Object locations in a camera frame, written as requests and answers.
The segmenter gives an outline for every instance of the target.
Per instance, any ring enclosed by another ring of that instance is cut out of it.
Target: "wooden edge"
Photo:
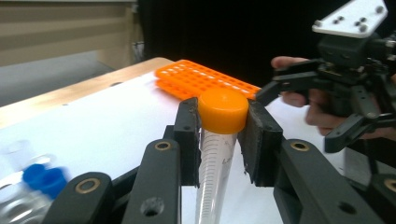
[[[150,59],[56,91],[50,91],[11,105],[2,106],[0,107],[0,128],[30,119],[53,108],[109,88],[113,84],[145,75],[170,63],[172,61],[165,58]]]

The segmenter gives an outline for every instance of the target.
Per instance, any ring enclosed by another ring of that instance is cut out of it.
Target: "transparent container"
[[[200,186],[195,223],[219,223],[236,136],[245,127],[248,100],[229,89],[210,89],[198,98],[202,121]]]

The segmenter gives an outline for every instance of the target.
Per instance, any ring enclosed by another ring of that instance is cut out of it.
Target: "hand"
[[[299,63],[306,61],[304,58],[292,58],[286,56],[275,57],[271,61],[271,65],[274,68],[280,68],[289,66],[293,63]],[[396,75],[392,77],[394,83],[396,83]],[[294,105],[302,107],[306,105],[305,98],[296,92],[284,91],[281,93],[283,102],[288,105]],[[325,91],[311,89],[309,90],[309,108],[305,116],[305,121],[309,125],[318,126],[320,134],[326,135],[332,131],[335,127],[344,122],[346,118],[334,116],[326,113],[330,104],[330,96]],[[370,139],[377,137],[385,137],[390,140],[396,141],[396,131],[393,128],[379,128],[373,133],[366,133],[362,138]]]

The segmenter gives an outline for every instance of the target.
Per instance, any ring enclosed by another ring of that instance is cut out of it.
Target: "transparent tube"
[[[219,223],[236,136],[202,129],[196,224]]]

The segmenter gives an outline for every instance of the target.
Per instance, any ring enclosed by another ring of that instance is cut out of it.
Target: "gray surface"
[[[113,71],[94,51],[0,67],[0,106]]]

